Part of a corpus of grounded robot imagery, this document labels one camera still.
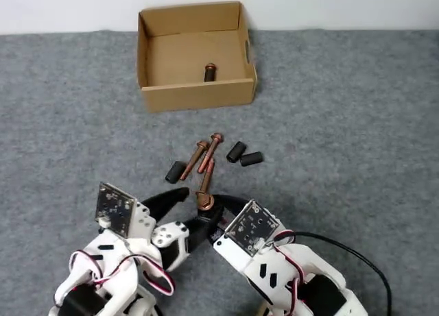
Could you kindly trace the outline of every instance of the open cardboard box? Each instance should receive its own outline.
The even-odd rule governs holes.
[[[150,112],[249,104],[257,75],[240,2],[139,13],[137,76]],[[204,67],[217,67],[204,81]]]

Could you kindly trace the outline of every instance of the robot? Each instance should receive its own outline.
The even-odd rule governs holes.
[[[56,289],[49,316],[161,316],[141,276],[172,295],[169,272],[205,240],[266,301],[264,316],[367,315],[343,275],[295,243],[294,232],[254,200],[209,195],[210,207],[199,208],[197,217],[157,226],[188,194],[188,188],[174,189],[139,202],[101,183],[99,234],[72,253],[69,277]],[[234,217],[228,225],[226,211]]]
[[[141,276],[157,291],[172,295],[175,285],[168,273],[207,239],[221,217],[211,212],[209,217],[156,225],[188,195],[188,188],[180,188],[139,202],[101,183],[95,215],[99,234],[72,253],[69,277],[56,289],[49,316],[160,316]]]

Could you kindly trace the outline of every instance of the white wall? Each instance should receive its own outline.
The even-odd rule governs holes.
[[[137,30],[146,7],[230,0],[0,0],[0,34]],[[241,0],[257,29],[438,29],[439,0]]]

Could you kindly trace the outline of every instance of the circuit board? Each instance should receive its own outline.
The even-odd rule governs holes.
[[[109,229],[123,238],[127,238],[136,202],[133,196],[110,184],[101,182],[99,195],[97,196],[95,219],[97,221],[102,217],[107,218],[110,222]]]
[[[258,251],[255,245],[259,240],[267,241],[278,227],[279,222],[270,213],[255,201],[250,201],[227,227],[225,235],[247,254],[254,256]]]

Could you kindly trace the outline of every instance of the screw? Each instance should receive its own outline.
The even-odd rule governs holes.
[[[215,160],[211,158],[209,160],[209,165],[207,166],[206,173],[204,174],[203,181],[201,183],[201,187],[199,192],[207,193],[209,189],[209,184],[211,183],[213,168],[215,167]]]
[[[209,165],[207,166],[206,173],[204,174],[203,181],[201,183],[200,190],[197,191],[197,205],[198,210],[207,211],[213,207],[213,196],[208,194],[209,184],[211,183],[213,168],[215,167],[215,160],[211,158]]]
[[[222,134],[220,133],[214,133],[211,136],[212,142],[209,149],[206,151],[206,155],[204,155],[203,161],[201,162],[200,166],[198,167],[197,172],[203,173],[206,169],[207,165],[209,164],[209,160],[212,158],[213,153],[215,152],[215,149],[217,149],[218,145],[224,141],[224,138]]]
[[[198,162],[198,160],[201,158],[201,155],[209,148],[210,144],[207,141],[201,140],[197,142],[197,150],[193,153],[191,159],[187,163],[185,172],[180,176],[180,180],[185,180],[187,176],[191,173],[192,168],[195,166],[195,164]]]

